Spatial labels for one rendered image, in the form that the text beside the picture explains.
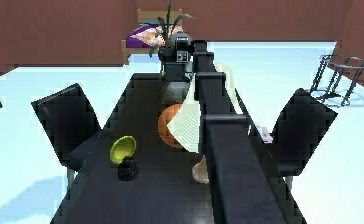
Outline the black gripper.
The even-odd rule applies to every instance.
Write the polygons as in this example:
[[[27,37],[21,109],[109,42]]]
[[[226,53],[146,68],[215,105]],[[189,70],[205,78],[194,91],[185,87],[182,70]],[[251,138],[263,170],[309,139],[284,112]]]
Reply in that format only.
[[[190,61],[187,50],[178,50],[175,47],[162,47],[158,52],[162,64],[165,80],[169,82],[190,82],[186,75],[186,66]]]

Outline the orange basketball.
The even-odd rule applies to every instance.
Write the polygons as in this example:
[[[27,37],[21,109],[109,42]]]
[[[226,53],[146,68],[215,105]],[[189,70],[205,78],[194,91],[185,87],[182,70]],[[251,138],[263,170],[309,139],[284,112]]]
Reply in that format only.
[[[164,109],[158,118],[158,134],[161,140],[172,148],[182,149],[183,146],[174,138],[168,128],[168,123],[174,118],[181,104],[173,104]]]

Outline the wooden bed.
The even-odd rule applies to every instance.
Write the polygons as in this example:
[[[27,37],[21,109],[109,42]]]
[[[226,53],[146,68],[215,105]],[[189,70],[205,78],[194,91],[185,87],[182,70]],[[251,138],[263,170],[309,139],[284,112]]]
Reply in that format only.
[[[137,28],[133,31],[135,33],[137,30],[142,31],[145,27],[145,22],[147,20],[156,19],[157,17],[166,16],[166,11],[149,11],[149,10],[137,10]],[[123,57],[123,64],[129,64],[129,57],[132,54],[146,54],[150,49],[150,46],[143,43],[140,40],[134,40],[130,36],[127,36],[121,41],[121,52]]]

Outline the purple pink bed blanket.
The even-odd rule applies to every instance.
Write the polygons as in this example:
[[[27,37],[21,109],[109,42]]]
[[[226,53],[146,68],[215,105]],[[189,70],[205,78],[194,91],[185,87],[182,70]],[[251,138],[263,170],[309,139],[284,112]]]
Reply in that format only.
[[[164,45],[165,41],[158,32],[160,26],[141,25],[126,38],[126,46],[129,48],[150,48],[154,45]]]

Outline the green house plant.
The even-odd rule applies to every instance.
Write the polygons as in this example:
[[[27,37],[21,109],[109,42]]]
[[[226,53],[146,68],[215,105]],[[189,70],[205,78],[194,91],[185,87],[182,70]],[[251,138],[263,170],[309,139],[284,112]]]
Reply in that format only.
[[[160,29],[156,29],[155,37],[156,38],[161,37],[163,39],[164,43],[163,44],[157,43],[157,44],[153,45],[149,50],[149,57],[152,57],[153,54],[155,53],[155,51],[159,50],[161,47],[169,46],[171,44],[170,38],[173,34],[173,31],[182,19],[184,19],[184,18],[193,19],[193,16],[182,13],[174,19],[173,23],[170,23],[171,5],[172,5],[172,0],[169,0],[166,18],[162,18],[162,17],[156,18],[156,20],[158,21],[158,24],[160,26]]]

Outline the cream shade table lamp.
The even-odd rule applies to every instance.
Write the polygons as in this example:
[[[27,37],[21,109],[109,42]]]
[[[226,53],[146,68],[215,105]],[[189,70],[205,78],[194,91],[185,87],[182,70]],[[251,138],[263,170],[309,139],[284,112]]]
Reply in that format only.
[[[231,100],[231,109],[234,109],[237,114],[242,114],[243,111],[236,96],[236,88],[232,78],[231,66],[219,62],[215,62],[214,66],[218,72],[224,72],[226,74],[225,88]],[[190,82],[188,92],[182,106],[167,124],[167,127],[174,139],[177,140],[187,151],[198,153],[201,111],[199,102],[194,100],[194,81],[195,79],[192,79]]]

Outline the green bowl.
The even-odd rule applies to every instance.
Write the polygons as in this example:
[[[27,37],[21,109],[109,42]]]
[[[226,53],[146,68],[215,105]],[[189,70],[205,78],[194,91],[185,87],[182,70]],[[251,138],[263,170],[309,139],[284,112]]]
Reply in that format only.
[[[110,161],[121,164],[125,157],[131,157],[136,150],[136,140],[133,136],[123,136],[116,140],[109,151]]]

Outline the small white flat object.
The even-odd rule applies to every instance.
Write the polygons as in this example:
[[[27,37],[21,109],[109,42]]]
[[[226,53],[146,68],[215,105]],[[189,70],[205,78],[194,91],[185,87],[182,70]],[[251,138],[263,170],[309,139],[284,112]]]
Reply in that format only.
[[[261,127],[257,125],[257,131],[264,143],[270,144],[273,142],[273,137],[271,136],[266,127]]]

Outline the small black round object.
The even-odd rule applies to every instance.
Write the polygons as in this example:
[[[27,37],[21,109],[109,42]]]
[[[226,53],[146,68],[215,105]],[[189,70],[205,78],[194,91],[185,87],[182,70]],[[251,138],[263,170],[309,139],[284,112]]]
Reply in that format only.
[[[132,157],[126,157],[118,166],[118,178],[121,181],[132,181],[139,174],[139,168]]]

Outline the black dining chair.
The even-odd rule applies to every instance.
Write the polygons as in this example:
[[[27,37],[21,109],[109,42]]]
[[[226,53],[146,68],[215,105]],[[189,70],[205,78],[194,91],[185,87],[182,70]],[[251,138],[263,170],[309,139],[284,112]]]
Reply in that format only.
[[[303,88],[297,89],[283,107],[270,132],[268,151],[289,190],[293,177],[302,173],[337,116]]]
[[[70,188],[75,173],[89,154],[81,145],[101,131],[96,113],[78,83],[33,101],[31,106],[58,161],[67,168],[67,188]]]

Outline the black dining table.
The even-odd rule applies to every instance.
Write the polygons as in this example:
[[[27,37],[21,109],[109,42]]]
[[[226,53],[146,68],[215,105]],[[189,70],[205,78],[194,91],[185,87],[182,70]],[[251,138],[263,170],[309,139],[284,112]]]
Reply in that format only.
[[[50,224],[215,224],[210,185],[191,175],[196,154],[175,151],[158,137],[162,86],[154,74],[132,76]],[[136,140],[131,157],[139,174],[132,181],[121,181],[120,164],[109,158],[123,136]],[[307,224],[284,185],[289,224]]]

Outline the grey metal frame rack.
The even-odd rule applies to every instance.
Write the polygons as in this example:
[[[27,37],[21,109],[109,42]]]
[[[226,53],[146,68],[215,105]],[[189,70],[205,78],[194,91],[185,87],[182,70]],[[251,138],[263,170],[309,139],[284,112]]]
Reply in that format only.
[[[341,58],[341,55],[326,54],[319,57],[319,67],[312,81],[311,87],[307,90],[308,93],[322,92],[322,95],[317,96],[316,99],[321,103],[325,103],[329,99],[341,98],[341,102],[337,104],[329,104],[329,107],[345,107],[350,105],[350,96],[353,93],[363,71],[364,71],[364,59],[356,56],[346,56],[343,63],[335,62],[335,59]],[[333,74],[325,89],[320,89],[319,84],[323,78],[323,74],[326,68],[331,68]],[[347,74],[348,71],[354,70],[354,76],[351,80],[351,84],[344,95],[337,93],[337,87],[339,86],[342,77]]]

